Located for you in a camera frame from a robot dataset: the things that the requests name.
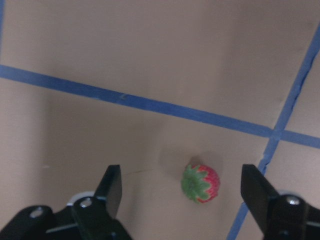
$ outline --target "strawberry leaves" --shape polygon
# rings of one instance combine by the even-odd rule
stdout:
[[[206,171],[199,171],[200,165],[192,167],[189,164],[184,173],[181,181],[181,187],[184,194],[196,203],[198,199],[207,200],[210,195],[206,192],[211,187],[211,184],[204,181],[208,175]]]

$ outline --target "metal screw head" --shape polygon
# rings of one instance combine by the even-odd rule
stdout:
[[[32,219],[36,219],[38,217],[40,217],[42,214],[44,213],[44,210],[42,207],[37,207],[35,210],[33,210],[31,213],[30,213],[30,218]]]
[[[296,196],[287,196],[286,201],[290,205],[299,205],[300,204],[300,200]]]
[[[83,200],[83,201],[80,203],[80,207],[82,207],[82,208],[87,208],[87,207],[89,207],[91,204],[92,204],[91,198],[90,198],[90,197],[87,197],[85,200]]]
[[[279,240],[290,240],[290,234],[288,230],[279,231],[278,238]]]

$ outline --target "red strawberry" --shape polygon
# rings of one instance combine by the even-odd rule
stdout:
[[[186,166],[181,186],[184,194],[196,203],[206,203],[218,195],[219,176],[206,165]]]

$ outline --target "blue painter's tape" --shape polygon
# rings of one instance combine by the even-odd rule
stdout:
[[[238,120],[232,117],[218,115],[215,113],[201,111],[168,102],[152,100],[140,96],[129,95],[123,92],[112,91],[96,86],[17,69],[10,66],[0,65],[0,77],[109,103],[171,115],[183,119],[189,119],[260,137],[268,138],[272,133],[272,130],[266,126]]]
[[[285,130],[281,140],[320,149],[320,138]]]
[[[240,206],[240,209],[235,217],[234,224],[232,225],[231,230],[229,231],[228,236],[226,237],[226,240],[234,240],[238,236],[238,233],[240,231],[241,226],[244,223],[244,219],[246,218],[246,215],[248,213],[248,207],[243,202]]]
[[[293,109],[296,105],[297,99],[301,93],[303,84],[306,80],[306,77],[308,73],[310,72],[314,59],[316,55],[318,54],[320,49],[320,26],[318,26],[317,31],[314,34],[314,37],[312,39],[312,42],[310,44],[310,47],[308,48],[308,51],[304,57],[304,60],[302,62],[302,65],[299,69],[299,72],[293,82],[293,85],[290,89],[289,95],[284,103],[284,106],[282,108],[282,111],[280,113],[280,116],[276,122],[276,125],[274,127],[274,130],[272,132],[272,135],[270,136],[270,139],[267,143],[267,146],[265,148],[265,151],[263,153],[263,159],[260,161],[258,165],[258,169],[265,174],[268,168],[269,163],[271,162],[275,151],[278,147],[280,139],[287,139],[288,140],[296,140],[297,141],[297,135],[291,134],[287,131],[285,131],[285,127],[288,124],[288,121],[290,119],[290,116],[293,112]],[[309,144],[314,144],[314,146],[317,146],[315,141],[309,141]],[[245,220],[246,214],[243,214],[243,210],[240,207],[238,215],[236,219],[233,222],[233,225],[231,227],[230,233],[228,235],[227,240],[235,240],[240,228],[238,226],[241,226],[243,224],[243,221]]]
[[[5,0],[0,0],[0,53],[1,53],[4,14],[5,14]]]

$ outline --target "beige surface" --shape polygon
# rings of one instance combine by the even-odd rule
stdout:
[[[7,0],[0,64],[274,127],[320,20],[320,2]],[[288,130],[320,137],[319,58]],[[118,218],[136,240],[224,240],[242,202],[242,164],[266,138],[0,79],[0,227],[55,211],[121,164]],[[320,207],[319,149],[281,142],[267,178]],[[221,190],[180,190],[191,160]],[[238,240],[260,239],[249,215]]]
[[[63,208],[72,195],[94,190],[108,165],[121,164],[118,218],[135,239],[226,238],[242,201],[241,165],[259,162],[266,138],[10,80],[0,84],[1,225],[30,204]],[[191,160],[220,175],[219,196],[208,204],[181,191]]]
[[[287,130],[320,137],[320,55],[305,80],[298,102],[294,108]]]
[[[273,128],[319,12],[318,0],[12,0],[0,63]]]
[[[281,141],[268,167],[266,178],[278,191],[300,195],[316,208],[320,208],[320,149]],[[262,239],[253,217],[247,216],[237,240]]]

